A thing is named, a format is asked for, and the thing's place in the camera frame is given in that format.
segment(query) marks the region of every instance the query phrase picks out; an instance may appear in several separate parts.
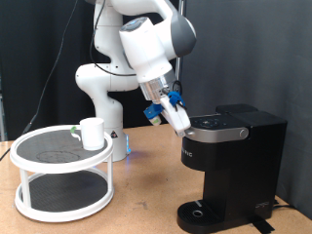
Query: blue light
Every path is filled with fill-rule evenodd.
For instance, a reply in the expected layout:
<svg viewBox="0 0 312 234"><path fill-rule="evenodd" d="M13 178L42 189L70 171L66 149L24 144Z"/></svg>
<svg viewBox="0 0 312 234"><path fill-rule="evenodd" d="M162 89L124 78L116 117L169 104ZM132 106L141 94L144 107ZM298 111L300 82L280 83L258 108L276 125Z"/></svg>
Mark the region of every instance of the blue light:
<svg viewBox="0 0 312 234"><path fill-rule="evenodd" d="M128 23L128 25L132 25L132 24L134 24L134 23L136 23L136 22L137 22L136 19L135 19L135 20L132 20L131 22Z"/></svg>
<svg viewBox="0 0 312 234"><path fill-rule="evenodd" d="M129 148L129 135L126 135L127 140L127 155L131 153L131 148Z"/></svg>

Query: white mug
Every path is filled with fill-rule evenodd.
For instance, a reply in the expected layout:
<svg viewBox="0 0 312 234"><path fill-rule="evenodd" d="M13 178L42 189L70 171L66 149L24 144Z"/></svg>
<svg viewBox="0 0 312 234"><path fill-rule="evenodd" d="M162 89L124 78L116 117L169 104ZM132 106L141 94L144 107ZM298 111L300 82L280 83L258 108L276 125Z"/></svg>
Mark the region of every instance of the white mug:
<svg viewBox="0 0 312 234"><path fill-rule="evenodd" d="M93 151L104 147L103 119L97 117L84 119L80 121L80 128L84 149Z"/></svg>

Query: black coffee maker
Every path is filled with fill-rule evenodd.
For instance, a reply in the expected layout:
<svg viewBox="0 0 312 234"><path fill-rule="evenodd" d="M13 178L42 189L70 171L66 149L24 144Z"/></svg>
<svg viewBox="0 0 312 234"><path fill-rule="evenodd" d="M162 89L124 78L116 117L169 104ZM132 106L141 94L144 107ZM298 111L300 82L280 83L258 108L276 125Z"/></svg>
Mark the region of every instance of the black coffee maker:
<svg viewBox="0 0 312 234"><path fill-rule="evenodd" d="M271 217L287 121L245 104L190 120L181 161L205 172L204 195L178 208L180 228L213 233Z"/></svg>

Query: dark background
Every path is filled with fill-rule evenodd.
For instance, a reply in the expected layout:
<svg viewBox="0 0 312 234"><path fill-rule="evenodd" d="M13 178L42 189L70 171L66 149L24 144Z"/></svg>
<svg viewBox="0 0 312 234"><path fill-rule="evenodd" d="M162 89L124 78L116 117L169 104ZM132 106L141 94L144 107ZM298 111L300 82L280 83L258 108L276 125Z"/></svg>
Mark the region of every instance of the dark background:
<svg viewBox="0 0 312 234"><path fill-rule="evenodd" d="M9 140L36 111L59 51L74 0L0 2L0 72ZM178 1L172 1L177 7ZM183 59L183 98L190 116L219 104L247 103L289 121L277 194L312 218L312 1L188 0L198 42ZM94 116L75 83L90 63L94 6L80 0L58 67L32 130ZM151 15L154 23L160 20ZM98 62L109 59L94 51ZM140 89L110 93L124 106L124 127L150 125Z"/></svg>
<svg viewBox="0 0 312 234"><path fill-rule="evenodd" d="M246 103L288 120L277 195L312 218L312 1L188 0L189 116Z"/></svg>
<svg viewBox="0 0 312 234"><path fill-rule="evenodd" d="M178 7L178 0L172 1ZM0 2L0 73L8 140L19 137L37 110L39 98L59 52L75 0L18 0ZM31 130L79 123L95 116L90 98L75 82L75 72L91 63L89 47L93 33L94 5L79 0L68 27L63 50ZM148 15L154 23L157 14ZM137 17L124 17L124 23ZM93 51L97 62L110 59ZM124 106L124 128L150 125L143 110L140 88L109 93Z"/></svg>

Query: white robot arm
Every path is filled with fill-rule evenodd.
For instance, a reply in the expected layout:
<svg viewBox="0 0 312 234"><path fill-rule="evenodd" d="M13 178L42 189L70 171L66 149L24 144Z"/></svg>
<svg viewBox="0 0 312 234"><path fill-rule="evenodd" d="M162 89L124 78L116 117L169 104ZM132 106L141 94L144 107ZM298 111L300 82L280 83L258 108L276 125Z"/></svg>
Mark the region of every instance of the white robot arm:
<svg viewBox="0 0 312 234"><path fill-rule="evenodd" d="M158 125L158 114L162 113L177 135L184 137L190 122L183 100L175 92L176 76L169 60L192 51L196 43L192 24L169 0L111 0L111 3L124 15L156 12L164 19L156 25L149 18L134 19L120 29L120 37L145 98L153 101L144 111L146 117Z"/></svg>
<svg viewBox="0 0 312 234"><path fill-rule="evenodd" d="M109 56L111 63L82 65L76 72L76 82L92 99L96 116L104 119L105 131L118 136L113 139L114 161L127 154L126 136L122 131L122 105L107 92L133 90L139 83L145 98L153 101L144 111L148 119L158 125L161 113L183 137L190 122L181 107L182 99L173 93L176 76L169 60L192 51L196 36L191 23L169 0L86 1L96 5L95 47ZM123 26L122 15L144 13L158 13L164 20L153 25L148 18L140 18Z"/></svg>

